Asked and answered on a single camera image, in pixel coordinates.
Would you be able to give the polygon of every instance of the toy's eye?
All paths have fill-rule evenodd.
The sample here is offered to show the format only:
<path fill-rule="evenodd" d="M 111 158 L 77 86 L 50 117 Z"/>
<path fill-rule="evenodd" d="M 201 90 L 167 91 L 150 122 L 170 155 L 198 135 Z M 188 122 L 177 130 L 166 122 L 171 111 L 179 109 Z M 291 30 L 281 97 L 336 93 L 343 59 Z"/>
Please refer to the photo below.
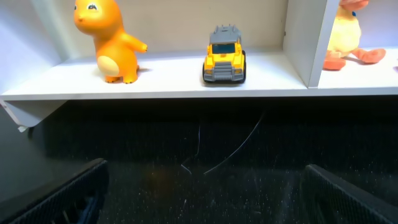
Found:
<path fill-rule="evenodd" d="M 91 3 L 87 6 L 87 9 L 95 9 L 97 10 L 97 6 L 94 3 Z"/>

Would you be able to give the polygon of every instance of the toy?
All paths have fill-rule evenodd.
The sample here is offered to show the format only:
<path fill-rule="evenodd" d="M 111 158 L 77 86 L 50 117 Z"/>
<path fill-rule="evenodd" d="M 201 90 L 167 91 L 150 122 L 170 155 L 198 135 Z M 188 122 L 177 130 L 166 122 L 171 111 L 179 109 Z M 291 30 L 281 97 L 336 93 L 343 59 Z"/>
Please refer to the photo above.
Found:
<path fill-rule="evenodd" d="M 115 0 L 76 0 L 75 25 L 94 38 L 98 68 L 105 81 L 123 77 L 124 83 L 137 80 L 135 51 L 147 52 L 148 46 L 124 31 L 123 20 Z"/>
<path fill-rule="evenodd" d="M 246 53 L 241 46 L 241 32 L 235 26 L 216 27 L 202 69 L 206 83 L 246 80 Z"/>
<path fill-rule="evenodd" d="M 384 58 L 384 49 L 365 51 L 358 48 L 361 28 L 354 11 L 363 9 L 368 4 L 369 0 L 340 0 L 323 69 L 341 70 L 346 65 L 343 57 L 349 54 L 366 64 L 378 63 Z"/>

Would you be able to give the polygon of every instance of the orange dinosaur toy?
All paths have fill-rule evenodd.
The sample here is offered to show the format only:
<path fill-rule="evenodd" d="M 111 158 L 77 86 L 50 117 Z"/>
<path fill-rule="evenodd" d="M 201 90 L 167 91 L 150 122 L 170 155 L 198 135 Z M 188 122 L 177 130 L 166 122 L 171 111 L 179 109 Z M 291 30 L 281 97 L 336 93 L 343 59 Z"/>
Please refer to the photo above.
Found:
<path fill-rule="evenodd" d="M 341 70 L 346 65 L 343 57 L 353 54 L 362 62 L 378 63 L 386 56 L 386 50 L 365 51 L 359 46 L 361 28 L 354 11 L 365 8 L 369 0 L 340 0 L 333 24 L 323 69 Z"/>
<path fill-rule="evenodd" d="M 124 31 L 123 20 L 115 0 L 76 0 L 75 25 L 94 38 L 98 68 L 105 81 L 123 77 L 124 83 L 137 80 L 137 58 L 148 46 Z"/>

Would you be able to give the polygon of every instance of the yellow toy truck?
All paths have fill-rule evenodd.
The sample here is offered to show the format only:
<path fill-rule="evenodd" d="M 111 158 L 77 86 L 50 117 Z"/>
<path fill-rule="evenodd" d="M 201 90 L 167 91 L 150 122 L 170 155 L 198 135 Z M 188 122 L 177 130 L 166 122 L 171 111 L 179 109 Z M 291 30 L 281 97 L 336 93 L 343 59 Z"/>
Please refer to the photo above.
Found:
<path fill-rule="evenodd" d="M 203 64 L 206 83 L 244 83 L 246 53 L 242 50 L 241 32 L 235 26 L 216 27 L 210 34 L 210 44 Z"/>

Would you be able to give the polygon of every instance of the toy truck wheel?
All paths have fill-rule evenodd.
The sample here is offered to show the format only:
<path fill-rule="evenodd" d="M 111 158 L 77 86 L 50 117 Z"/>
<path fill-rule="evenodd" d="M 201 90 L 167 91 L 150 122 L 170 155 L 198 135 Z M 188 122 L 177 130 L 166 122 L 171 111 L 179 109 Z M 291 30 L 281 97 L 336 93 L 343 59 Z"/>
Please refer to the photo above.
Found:
<path fill-rule="evenodd" d="M 203 67 L 202 67 L 202 69 L 201 69 L 201 76 L 202 76 L 203 81 L 204 81 L 205 83 L 211 83 L 211 82 L 205 80 L 205 64 L 204 64 L 204 63 L 203 63 Z"/>
<path fill-rule="evenodd" d="M 246 52 L 242 50 L 242 54 L 244 55 L 244 62 L 243 62 L 243 79 L 239 80 L 238 83 L 244 83 L 246 81 Z"/>

